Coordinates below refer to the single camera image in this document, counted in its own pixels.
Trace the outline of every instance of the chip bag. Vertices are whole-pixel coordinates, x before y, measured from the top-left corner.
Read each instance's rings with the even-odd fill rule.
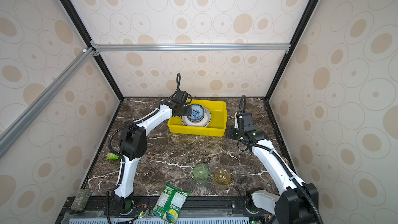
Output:
[[[115,155],[115,154],[113,154],[113,153],[108,152],[108,155],[106,156],[105,161],[107,161],[107,160],[109,160],[109,159],[119,159],[119,156],[117,156],[117,155]]]
[[[152,212],[163,220],[176,224],[181,207],[189,192],[166,184]]]

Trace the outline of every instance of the nutrition label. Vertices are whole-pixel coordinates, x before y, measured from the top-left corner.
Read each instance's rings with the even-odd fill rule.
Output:
[[[183,205],[184,202],[185,202],[185,199],[186,199],[185,196],[183,196],[183,195],[180,194],[179,192],[176,192],[175,195],[174,195],[174,197],[173,197],[173,199],[172,199],[171,204],[172,204],[172,205],[175,205],[175,206],[177,206],[177,207],[179,207],[179,208],[181,208],[182,205]]]
[[[168,198],[169,198],[169,195],[166,194],[166,193],[164,193],[164,192],[162,192],[162,193],[160,194],[159,199],[158,199],[157,205],[158,205],[159,207],[162,207],[162,208],[163,208],[164,205],[166,204]]]

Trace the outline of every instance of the polka dot wallpaper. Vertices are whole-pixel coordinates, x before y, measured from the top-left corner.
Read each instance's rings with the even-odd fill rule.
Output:
[[[325,223],[396,223],[398,0],[321,0],[271,98]]]
[[[113,78],[128,96],[169,96],[176,76],[192,96],[264,96],[284,50],[102,52]]]
[[[118,103],[90,58],[0,159],[0,223],[55,222]]]
[[[74,0],[99,44],[290,42],[308,0]]]
[[[0,135],[85,47],[57,0],[0,0]]]

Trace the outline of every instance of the bracket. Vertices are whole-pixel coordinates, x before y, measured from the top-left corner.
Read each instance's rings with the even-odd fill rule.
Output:
[[[95,43],[93,40],[90,41],[90,44],[91,44],[91,46],[93,46],[93,47],[98,47],[98,44]]]

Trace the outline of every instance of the cable clip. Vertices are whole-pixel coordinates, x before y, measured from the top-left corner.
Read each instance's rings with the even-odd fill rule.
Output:
[[[275,148],[272,148],[272,149],[269,151],[270,154],[272,154],[272,152],[275,152],[276,154],[278,154],[278,153],[276,152]]]

